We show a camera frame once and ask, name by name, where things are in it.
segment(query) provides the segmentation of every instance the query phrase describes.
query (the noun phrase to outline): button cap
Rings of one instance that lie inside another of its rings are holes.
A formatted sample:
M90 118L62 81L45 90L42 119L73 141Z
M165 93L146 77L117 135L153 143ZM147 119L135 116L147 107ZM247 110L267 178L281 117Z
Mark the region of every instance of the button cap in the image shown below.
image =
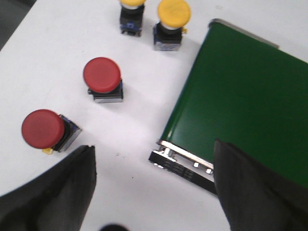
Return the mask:
M180 28L188 23L191 9L184 0L162 0L158 5L158 16L163 24Z
M92 91L108 93L119 85L121 72L114 61L99 57L86 64L83 70L83 78Z
M120 0L120 2L127 6L141 6L145 0Z
M22 124L22 135L34 148L51 148L61 140L63 134L64 122L51 110L33 111Z

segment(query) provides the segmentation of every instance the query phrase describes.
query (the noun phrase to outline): button base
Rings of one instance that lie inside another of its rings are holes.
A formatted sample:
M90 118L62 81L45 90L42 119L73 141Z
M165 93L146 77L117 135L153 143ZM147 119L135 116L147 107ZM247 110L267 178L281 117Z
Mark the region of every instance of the button base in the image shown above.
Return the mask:
M93 100L97 103L120 103L124 98L122 80L120 84L109 93L97 93L89 89L88 94L93 95Z
M81 133L82 129L64 115L60 115L60 118L64 121L65 132L62 139L52 149L57 152L64 152Z
M156 51L178 51L182 41L182 28L168 30L158 23L153 28L153 37Z
M144 5L135 10L122 7L120 15L121 34L141 36Z

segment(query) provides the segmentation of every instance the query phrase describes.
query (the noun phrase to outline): white surface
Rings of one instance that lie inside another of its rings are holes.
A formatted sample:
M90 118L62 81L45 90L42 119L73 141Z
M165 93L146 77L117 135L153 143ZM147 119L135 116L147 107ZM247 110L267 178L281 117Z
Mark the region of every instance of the white surface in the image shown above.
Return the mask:
M178 52L152 48L158 0L146 1L141 38L119 32L116 0L38 0L0 52L0 195L32 180L79 145L95 145L97 186L82 231L116 222L131 231L227 231L217 198L147 159L213 18L222 18L308 61L306 0L187 0ZM94 57L115 60L124 102L96 104L82 79ZM48 108L83 128L66 153L28 146L20 126Z

